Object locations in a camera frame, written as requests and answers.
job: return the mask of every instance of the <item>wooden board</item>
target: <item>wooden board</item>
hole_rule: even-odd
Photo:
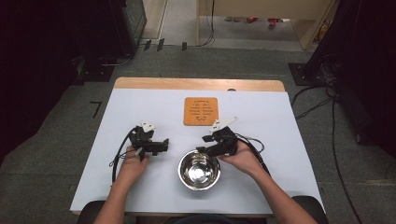
[[[218,99],[215,97],[187,97],[184,101],[184,124],[211,126],[219,119]]]
[[[115,89],[285,91],[279,80],[119,77]]]

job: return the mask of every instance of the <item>bowl rim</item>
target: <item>bowl rim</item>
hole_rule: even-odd
[[[206,187],[204,187],[204,188],[198,189],[198,188],[196,188],[196,187],[194,187],[194,186],[188,185],[188,184],[184,181],[183,177],[181,176],[180,167],[181,167],[182,162],[184,161],[184,159],[185,159],[187,156],[189,156],[190,154],[195,154],[195,153],[200,154],[200,153],[198,152],[197,149],[194,149],[194,150],[189,151],[188,153],[186,153],[186,154],[181,158],[180,162],[178,163],[178,167],[177,167],[177,174],[178,174],[178,177],[179,177],[180,181],[181,181],[187,188],[189,188],[189,189],[192,189],[192,190],[206,190],[206,189],[210,189],[211,187],[213,187],[213,186],[218,182],[218,180],[219,180],[219,178],[220,178],[220,173],[221,173],[221,171],[220,171],[220,163],[219,163],[218,158],[216,158],[216,157],[212,157],[212,158],[216,161],[216,163],[217,163],[216,166],[219,167],[219,169],[218,169],[218,174],[217,174],[217,176],[216,176],[216,179],[215,179],[210,185],[208,185],[208,186],[206,186]]]

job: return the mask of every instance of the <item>cork board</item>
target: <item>cork board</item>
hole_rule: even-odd
[[[184,101],[184,124],[211,126],[219,118],[215,97],[187,97]]]

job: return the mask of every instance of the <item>gray carpet floor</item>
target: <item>gray carpet floor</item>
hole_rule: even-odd
[[[0,223],[76,223],[69,211],[78,181],[118,77],[202,77],[281,80],[296,87],[288,63],[306,63],[311,52],[263,49],[154,47],[116,67],[108,83],[70,86],[38,133],[12,151],[0,170]],[[323,89],[303,93],[296,115],[326,99]],[[95,118],[96,105],[103,102]],[[332,154],[332,105],[298,120],[330,223],[358,223],[347,201]],[[340,172],[363,223],[396,223],[396,164],[377,146],[355,143],[353,125],[335,105],[335,150]]]

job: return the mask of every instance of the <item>wooden table edge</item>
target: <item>wooden table edge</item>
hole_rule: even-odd
[[[119,77],[114,89],[285,91],[279,80],[174,77]]]

